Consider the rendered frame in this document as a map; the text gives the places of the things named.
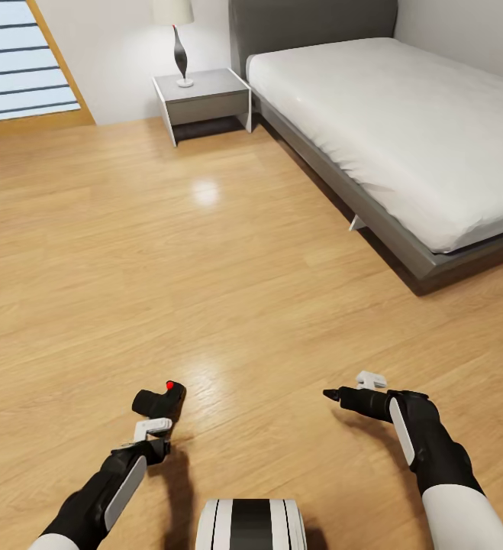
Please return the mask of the digital camera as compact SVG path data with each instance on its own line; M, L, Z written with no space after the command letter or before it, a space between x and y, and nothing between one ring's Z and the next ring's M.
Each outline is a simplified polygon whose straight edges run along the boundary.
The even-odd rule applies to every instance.
M173 421L185 387L172 380L166 383L166 387L168 391L163 395L151 392L151 390L141 390L134 398L132 410L148 416L149 419L169 418ZM168 430L154 432L150 434L150 437L163 438L167 432Z

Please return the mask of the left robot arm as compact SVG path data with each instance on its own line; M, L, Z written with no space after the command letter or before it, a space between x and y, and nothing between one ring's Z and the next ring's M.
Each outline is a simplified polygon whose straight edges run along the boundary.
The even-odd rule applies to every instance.
M140 486L147 466L169 455L171 444L149 435L171 429L172 423L169 418L139 421L133 444L111 450L101 470L63 503L28 550L97 550Z

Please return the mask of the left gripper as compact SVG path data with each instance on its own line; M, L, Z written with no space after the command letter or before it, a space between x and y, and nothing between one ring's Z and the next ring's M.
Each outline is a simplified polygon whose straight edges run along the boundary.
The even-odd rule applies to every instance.
M140 446L147 453L147 464L159 464L163 462L166 455L169 455L171 444L165 438L149 438L147 441L139 442Z

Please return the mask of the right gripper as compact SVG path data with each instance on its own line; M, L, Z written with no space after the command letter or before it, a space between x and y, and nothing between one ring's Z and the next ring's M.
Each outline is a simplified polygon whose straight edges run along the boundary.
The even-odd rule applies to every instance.
M367 389L353 389L342 386L339 389L324 390L323 394L334 401L340 401L342 409L349 409L358 412L360 415L378 419L372 409L372 399L379 391Z

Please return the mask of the robot trunk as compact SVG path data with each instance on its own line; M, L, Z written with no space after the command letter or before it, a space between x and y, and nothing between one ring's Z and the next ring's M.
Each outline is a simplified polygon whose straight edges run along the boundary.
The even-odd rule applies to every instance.
M307 550L294 499L208 499L195 550Z

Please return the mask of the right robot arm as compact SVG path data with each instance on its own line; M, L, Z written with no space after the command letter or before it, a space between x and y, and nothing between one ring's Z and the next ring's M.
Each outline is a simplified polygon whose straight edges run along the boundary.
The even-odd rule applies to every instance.
M356 389L323 394L342 409L395 425L411 472L417 475L435 550L503 550L503 524L472 474L465 448L440 423L426 393L385 388L382 375L362 370Z

